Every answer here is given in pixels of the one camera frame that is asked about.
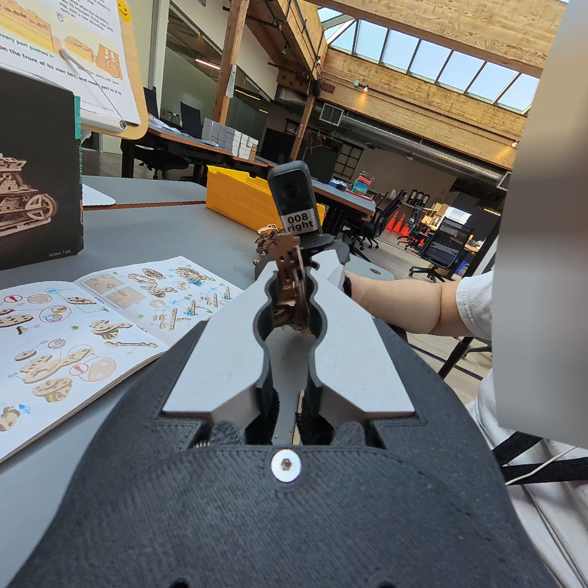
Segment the person's white shirt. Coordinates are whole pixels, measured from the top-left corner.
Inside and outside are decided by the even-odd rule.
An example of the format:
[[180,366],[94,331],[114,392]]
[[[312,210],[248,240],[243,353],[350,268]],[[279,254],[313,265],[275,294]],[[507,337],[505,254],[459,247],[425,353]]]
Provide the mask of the person's white shirt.
[[[513,430],[499,426],[493,370],[481,381],[477,398],[466,405],[491,448]],[[542,463],[568,450],[565,443],[546,439],[512,461]],[[521,524],[548,569],[563,587],[587,587],[587,481],[508,486]]]

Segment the black mesh office chair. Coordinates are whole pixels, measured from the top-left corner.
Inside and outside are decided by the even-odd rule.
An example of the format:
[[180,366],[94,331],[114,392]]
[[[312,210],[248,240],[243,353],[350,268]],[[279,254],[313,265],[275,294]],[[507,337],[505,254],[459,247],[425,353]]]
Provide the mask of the black mesh office chair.
[[369,248],[371,249],[373,244],[376,244],[376,248],[379,248],[376,239],[380,237],[386,225],[393,217],[394,213],[398,210],[400,205],[402,204],[404,197],[406,196],[407,191],[401,190],[399,195],[397,195],[393,201],[386,206],[384,210],[376,207],[376,215],[375,219],[371,222],[366,222],[365,220],[361,221],[360,225],[358,225],[357,230],[355,231],[356,235],[353,237],[353,246],[355,247],[355,243],[359,242],[360,244],[360,251],[364,249],[364,241],[369,241]]
[[472,227],[444,218],[432,236],[427,237],[419,256],[431,265],[428,268],[409,269],[409,277],[414,273],[426,273],[434,283],[451,280],[455,268],[463,260],[465,247],[472,234]]

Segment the wooden model assembly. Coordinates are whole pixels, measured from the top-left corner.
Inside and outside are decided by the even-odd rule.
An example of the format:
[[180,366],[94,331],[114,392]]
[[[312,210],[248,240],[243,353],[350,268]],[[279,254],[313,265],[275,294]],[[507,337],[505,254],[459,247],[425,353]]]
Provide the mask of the wooden model assembly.
[[275,327],[289,325],[293,330],[309,334],[311,329],[300,238],[278,229],[275,224],[262,227],[258,235],[255,278],[270,261],[276,262],[279,274],[277,299],[273,306]]

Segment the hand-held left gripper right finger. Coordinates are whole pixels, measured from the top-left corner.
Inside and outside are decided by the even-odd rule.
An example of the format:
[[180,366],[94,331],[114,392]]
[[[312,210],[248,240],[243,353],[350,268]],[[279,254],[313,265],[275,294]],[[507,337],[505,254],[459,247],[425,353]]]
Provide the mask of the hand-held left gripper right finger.
[[395,418],[415,408],[371,315],[343,291],[319,291],[308,270],[309,321],[317,342],[309,358],[307,398],[324,418]]

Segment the silver ventilation duct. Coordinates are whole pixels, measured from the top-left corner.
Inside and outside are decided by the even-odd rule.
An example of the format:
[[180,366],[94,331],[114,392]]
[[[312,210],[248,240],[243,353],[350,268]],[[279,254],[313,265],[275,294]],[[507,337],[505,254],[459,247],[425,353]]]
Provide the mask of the silver ventilation duct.
[[322,100],[315,102],[312,117],[319,119],[324,107],[335,110],[337,125],[326,122],[327,129],[374,148],[409,156],[426,165],[455,175],[457,178],[477,180],[507,190],[511,172],[475,158],[408,134],[389,125],[372,121],[349,110],[334,107]]

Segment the stack of white boxes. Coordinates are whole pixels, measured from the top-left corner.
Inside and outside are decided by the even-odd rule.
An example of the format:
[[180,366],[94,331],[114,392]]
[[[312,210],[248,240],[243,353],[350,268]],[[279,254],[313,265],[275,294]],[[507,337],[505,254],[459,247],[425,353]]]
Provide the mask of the stack of white boxes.
[[231,152],[241,159],[253,161],[256,158],[257,139],[208,118],[203,123],[201,141]]

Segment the black model kit box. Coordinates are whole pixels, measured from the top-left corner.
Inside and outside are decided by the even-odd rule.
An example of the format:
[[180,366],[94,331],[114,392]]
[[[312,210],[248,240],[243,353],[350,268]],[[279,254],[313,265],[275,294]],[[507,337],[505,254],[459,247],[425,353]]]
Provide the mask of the black model kit box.
[[1,70],[1,269],[84,248],[79,99]]

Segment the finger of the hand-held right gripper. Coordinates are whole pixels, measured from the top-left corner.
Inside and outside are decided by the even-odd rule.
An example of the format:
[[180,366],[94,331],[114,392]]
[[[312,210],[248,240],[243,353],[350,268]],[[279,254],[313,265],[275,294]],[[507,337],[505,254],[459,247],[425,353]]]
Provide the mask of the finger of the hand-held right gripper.
[[344,267],[337,252],[319,253],[319,291],[342,291],[345,279]]

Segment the open instruction booklet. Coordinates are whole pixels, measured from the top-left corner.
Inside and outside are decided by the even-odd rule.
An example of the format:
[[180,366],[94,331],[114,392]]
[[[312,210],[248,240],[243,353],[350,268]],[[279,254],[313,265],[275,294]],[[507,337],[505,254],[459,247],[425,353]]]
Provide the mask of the open instruction booklet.
[[1,290],[1,461],[241,292],[182,256]]

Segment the wooden clipboard with instruction sheet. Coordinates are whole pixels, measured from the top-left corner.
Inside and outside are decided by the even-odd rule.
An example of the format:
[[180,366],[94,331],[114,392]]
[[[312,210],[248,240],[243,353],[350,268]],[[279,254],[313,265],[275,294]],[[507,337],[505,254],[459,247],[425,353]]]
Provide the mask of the wooden clipboard with instruction sheet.
[[1,69],[71,91],[87,128],[125,138],[146,129],[126,1],[1,1]]

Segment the yellow plastic bin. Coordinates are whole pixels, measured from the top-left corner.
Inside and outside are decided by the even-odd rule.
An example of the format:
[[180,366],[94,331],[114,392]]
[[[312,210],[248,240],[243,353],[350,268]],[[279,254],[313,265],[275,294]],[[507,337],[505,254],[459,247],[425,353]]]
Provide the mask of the yellow plastic bin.
[[208,166],[206,207],[247,228],[283,228],[267,180],[247,172]]

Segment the document stand with white base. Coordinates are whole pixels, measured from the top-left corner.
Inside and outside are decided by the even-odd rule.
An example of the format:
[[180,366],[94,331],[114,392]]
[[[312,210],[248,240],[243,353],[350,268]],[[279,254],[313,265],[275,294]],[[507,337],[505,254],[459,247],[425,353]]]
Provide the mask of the document stand with white base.
[[116,201],[102,192],[82,184],[82,204],[84,208],[96,208],[101,206],[112,206]]

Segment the person's right hand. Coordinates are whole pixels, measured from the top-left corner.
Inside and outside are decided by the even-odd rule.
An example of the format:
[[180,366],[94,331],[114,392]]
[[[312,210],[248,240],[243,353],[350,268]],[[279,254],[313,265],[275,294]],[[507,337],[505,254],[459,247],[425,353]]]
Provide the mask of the person's right hand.
[[387,282],[356,275],[348,270],[345,278],[350,283],[350,297],[374,318],[386,318]]

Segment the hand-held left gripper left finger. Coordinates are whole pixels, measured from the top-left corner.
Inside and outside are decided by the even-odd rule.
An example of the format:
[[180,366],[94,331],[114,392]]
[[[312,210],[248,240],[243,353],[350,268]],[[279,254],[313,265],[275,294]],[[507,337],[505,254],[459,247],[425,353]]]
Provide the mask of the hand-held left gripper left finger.
[[267,264],[257,281],[206,324],[165,405],[167,415],[255,419],[268,415],[273,383],[265,340],[274,329],[277,268]]

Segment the person's right forearm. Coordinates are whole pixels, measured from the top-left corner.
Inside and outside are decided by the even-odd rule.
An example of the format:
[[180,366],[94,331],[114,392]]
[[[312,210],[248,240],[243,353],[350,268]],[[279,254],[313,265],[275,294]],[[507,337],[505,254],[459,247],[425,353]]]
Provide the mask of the person's right forearm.
[[384,321],[413,334],[492,338],[494,271],[457,285],[392,283],[401,289],[385,301]]

